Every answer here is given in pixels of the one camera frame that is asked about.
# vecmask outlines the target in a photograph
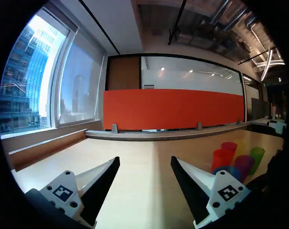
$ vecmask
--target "orange panel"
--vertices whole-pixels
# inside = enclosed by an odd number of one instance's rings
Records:
[[[179,89],[109,90],[104,92],[104,129],[176,129],[244,120],[241,95]]]

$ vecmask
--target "window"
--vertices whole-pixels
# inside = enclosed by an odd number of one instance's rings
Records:
[[[197,60],[166,56],[141,57],[141,82],[155,89],[187,89],[243,96],[240,74]]]
[[[69,30],[44,10],[40,10],[21,32],[2,77],[1,134],[50,126],[46,104],[51,71],[68,33]],[[52,43],[46,40],[46,34],[52,36]]]
[[[103,57],[93,38],[48,2],[8,57],[0,89],[1,135],[94,120]]]
[[[102,61],[103,53],[79,31],[63,71],[59,124],[94,119]]]

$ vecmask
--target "purple cup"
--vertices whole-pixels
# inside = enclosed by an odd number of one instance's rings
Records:
[[[240,171],[239,181],[243,183],[255,164],[255,159],[249,155],[241,155],[236,158],[234,167]]]

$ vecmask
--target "green cup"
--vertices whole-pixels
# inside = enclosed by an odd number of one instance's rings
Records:
[[[251,149],[250,156],[255,159],[255,164],[250,171],[250,175],[253,175],[258,169],[258,166],[262,160],[264,153],[265,153],[265,150],[261,147],[254,147]]]

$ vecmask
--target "yellow cup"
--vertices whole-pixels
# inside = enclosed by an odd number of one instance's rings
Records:
[[[235,162],[237,157],[241,155],[246,155],[246,147],[247,147],[247,142],[244,139],[236,139],[234,140],[234,142],[237,144],[237,149],[233,157],[232,163]]]

